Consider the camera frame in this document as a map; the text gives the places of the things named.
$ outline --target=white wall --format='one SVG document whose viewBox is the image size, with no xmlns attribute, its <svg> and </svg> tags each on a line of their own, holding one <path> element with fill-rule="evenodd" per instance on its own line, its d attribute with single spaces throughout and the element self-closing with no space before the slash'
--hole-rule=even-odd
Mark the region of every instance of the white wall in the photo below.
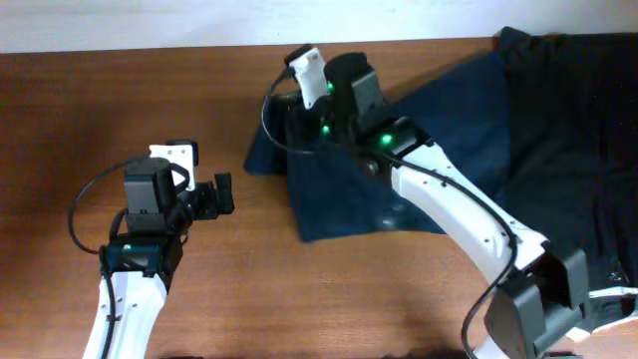
<svg viewBox="0 0 638 359">
<path fill-rule="evenodd" d="M 0 0 L 0 52 L 637 32 L 638 0 Z"/>
</svg>

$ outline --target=green light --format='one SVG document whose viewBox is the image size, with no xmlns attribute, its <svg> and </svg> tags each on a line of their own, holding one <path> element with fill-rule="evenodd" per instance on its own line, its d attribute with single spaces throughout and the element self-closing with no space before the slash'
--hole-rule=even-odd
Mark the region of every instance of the green light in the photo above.
<svg viewBox="0 0 638 359">
<path fill-rule="evenodd" d="M 381 136 L 381 145 L 387 146 L 392 142 L 392 135 L 385 134 Z"/>
</svg>

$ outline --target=robotic arm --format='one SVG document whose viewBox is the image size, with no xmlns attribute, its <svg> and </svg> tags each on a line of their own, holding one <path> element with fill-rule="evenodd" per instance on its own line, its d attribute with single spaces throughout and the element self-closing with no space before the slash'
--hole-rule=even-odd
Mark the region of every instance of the robotic arm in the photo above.
<svg viewBox="0 0 638 359">
<path fill-rule="evenodd" d="M 306 45 L 290 54 L 286 64 L 282 76 L 294 76 L 304 107 L 322 119 L 325 133 L 351 153 L 362 171 L 429 215 L 491 283 L 464 322 L 470 357 L 537 358 L 572 328 L 591 332 L 584 252 L 555 250 L 545 236 L 467 180 L 410 119 L 389 117 L 364 54 L 325 63 L 318 50 Z M 484 321 L 489 337 L 473 352 L 467 329 L 492 294 Z"/>
<path fill-rule="evenodd" d="M 197 143 L 175 141 L 151 146 L 148 158 L 126 166 L 129 206 L 100 250 L 104 278 L 85 359 L 144 358 L 188 229 L 233 212 L 230 174 L 215 175 L 217 189 L 195 182 L 197 162 Z M 128 231 L 118 234 L 122 219 Z"/>
</svg>

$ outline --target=brown surface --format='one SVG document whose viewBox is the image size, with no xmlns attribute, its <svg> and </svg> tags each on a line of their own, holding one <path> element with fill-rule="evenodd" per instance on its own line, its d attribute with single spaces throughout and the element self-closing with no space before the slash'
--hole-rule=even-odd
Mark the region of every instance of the brown surface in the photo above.
<svg viewBox="0 0 638 359">
<path fill-rule="evenodd" d="M 475 39 L 322 51 L 366 51 L 396 98 L 489 47 Z M 67 234 L 69 203 L 109 164 L 173 138 L 199 141 L 199 179 L 233 173 L 237 210 L 194 226 L 149 358 L 379 358 L 460 348 L 463 317 L 485 284 L 451 240 L 395 232 L 305 245 L 285 179 L 243 171 L 262 92 L 290 49 L 0 56 L 1 358 L 81 357 L 99 264 Z M 122 175 L 100 183 L 76 217 L 81 239 L 104 243 L 125 204 Z M 636 323 L 625 325 L 576 349 L 587 358 L 634 357 L 637 333 Z"/>
</svg>

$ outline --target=black cloth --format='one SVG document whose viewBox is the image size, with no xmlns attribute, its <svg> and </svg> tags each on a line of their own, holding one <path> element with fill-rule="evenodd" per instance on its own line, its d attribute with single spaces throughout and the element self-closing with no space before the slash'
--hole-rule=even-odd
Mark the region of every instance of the black cloth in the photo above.
<svg viewBox="0 0 638 359">
<path fill-rule="evenodd" d="M 392 107 L 410 116 L 445 149 L 450 160 L 499 205 L 505 205 L 509 163 L 508 95 L 497 53 L 461 65 Z M 285 101 L 274 102 L 270 132 L 285 142 L 295 132 Z M 320 155 L 284 154 L 261 129 L 245 163 L 254 175 L 287 174 L 290 205 L 302 241 L 378 230 L 441 229 L 377 179 L 362 174 L 341 149 L 316 146 Z"/>
<path fill-rule="evenodd" d="M 635 37 L 534 38 L 503 29 L 509 212 L 584 248 L 592 290 L 638 282 Z"/>
</svg>

